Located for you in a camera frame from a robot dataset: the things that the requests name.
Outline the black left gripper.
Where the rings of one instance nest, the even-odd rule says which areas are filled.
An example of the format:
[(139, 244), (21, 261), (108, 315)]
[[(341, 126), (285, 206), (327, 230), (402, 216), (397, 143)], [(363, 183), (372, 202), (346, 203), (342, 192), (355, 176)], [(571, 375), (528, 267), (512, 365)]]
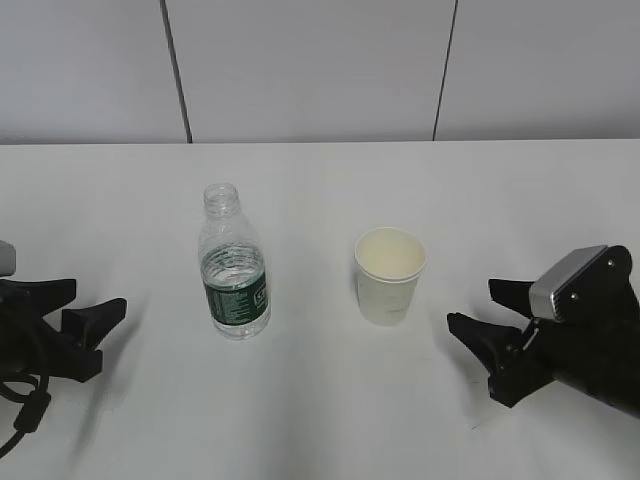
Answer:
[(84, 383), (103, 369), (104, 338), (124, 320), (127, 301), (115, 298), (71, 308), (77, 281), (1, 280), (1, 380)]

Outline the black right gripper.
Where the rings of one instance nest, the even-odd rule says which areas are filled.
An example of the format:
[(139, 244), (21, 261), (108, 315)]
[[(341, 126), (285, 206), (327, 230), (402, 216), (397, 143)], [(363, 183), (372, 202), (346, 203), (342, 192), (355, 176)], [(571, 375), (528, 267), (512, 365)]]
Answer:
[[(531, 316), (532, 281), (489, 279), (491, 299), (522, 316)], [(539, 322), (528, 347), (522, 331), (462, 313), (446, 317), (449, 332), (488, 371), (490, 397), (509, 408), (557, 381), (612, 408), (639, 416), (639, 302), (618, 294), (605, 310), (577, 324)]]

